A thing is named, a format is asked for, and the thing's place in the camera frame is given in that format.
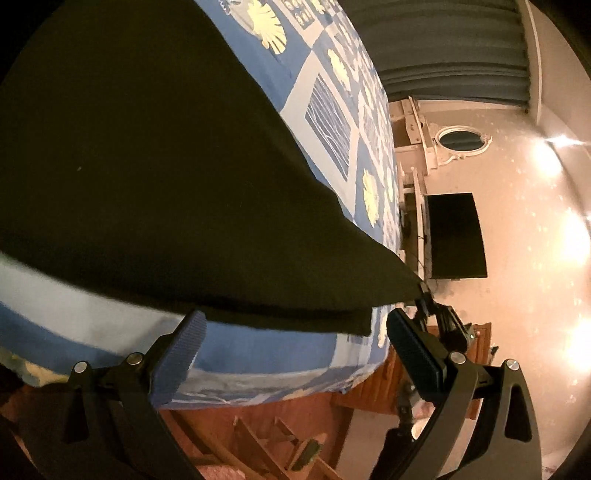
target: metal bolt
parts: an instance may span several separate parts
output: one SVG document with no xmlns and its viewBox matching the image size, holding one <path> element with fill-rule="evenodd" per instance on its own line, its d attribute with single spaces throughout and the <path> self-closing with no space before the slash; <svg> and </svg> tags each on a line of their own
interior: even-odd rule
<svg viewBox="0 0 591 480">
<path fill-rule="evenodd" d="M 129 354 L 129 356 L 127 357 L 127 363 L 129 363 L 130 365 L 138 365 L 141 363 L 141 361 L 144 359 L 144 356 L 139 353 L 139 352 L 134 352 Z"/>
<path fill-rule="evenodd" d="M 509 370 L 517 372 L 519 370 L 519 362 L 517 360 L 509 358 L 509 360 L 507 360 L 507 367 L 509 367 Z"/>
<path fill-rule="evenodd" d="M 81 374 L 84 370 L 86 370 L 86 367 L 88 367 L 86 362 L 78 362 L 76 365 L 74 365 L 74 372 Z"/>
<path fill-rule="evenodd" d="M 461 365 L 466 363 L 466 357 L 460 352 L 452 352 L 449 354 L 449 359 L 455 364 Z"/>
</svg>

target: bed sheet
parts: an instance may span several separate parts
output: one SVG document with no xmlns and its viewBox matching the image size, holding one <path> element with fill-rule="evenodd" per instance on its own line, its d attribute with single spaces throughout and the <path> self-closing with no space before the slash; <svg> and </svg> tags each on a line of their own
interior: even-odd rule
<svg viewBox="0 0 591 480">
<path fill-rule="evenodd" d="M 388 102 L 339 4 L 196 3 L 291 129 L 318 181 L 337 194 L 343 214 L 398 252 Z M 168 406 L 241 406 L 346 391 L 386 359 L 390 310 L 373 310 L 372 334 L 366 338 L 209 322 L 187 379 Z M 80 359 L 93 367 L 113 365 L 129 352 L 146 351 L 180 320 L 88 293 L 0 256 L 0 362 L 19 370 L 29 383 L 64 378 L 56 375 L 67 374 Z"/>
</svg>

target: reddish brown floor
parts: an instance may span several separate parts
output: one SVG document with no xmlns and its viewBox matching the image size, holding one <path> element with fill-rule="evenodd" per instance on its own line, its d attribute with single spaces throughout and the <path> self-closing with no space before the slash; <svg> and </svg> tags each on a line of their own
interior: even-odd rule
<svg viewBox="0 0 591 480">
<path fill-rule="evenodd" d="M 189 424 L 197 424 L 200 428 L 215 434 L 224 446 L 249 466 L 253 466 L 252 459 L 244 457 L 234 435 L 233 422 L 236 416 L 242 417 L 261 438 L 269 435 L 275 417 L 281 417 L 301 439 L 318 433 L 327 433 L 328 438 L 320 456 L 334 467 L 343 448 L 353 410 L 331 405 L 330 396 L 330 393 L 323 393 L 252 407 L 208 408 L 179 412 Z M 163 410 L 161 414 L 185 453 L 189 457 L 200 456 L 199 450 L 180 431 L 170 413 Z M 289 448 L 289 444 L 278 445 L 274 447 L 272 453 L 283 462 L 287 460 Z M 309 478 L 319 480 L 321 477 L 322 475 L 314 470 Z"/>
</svg>

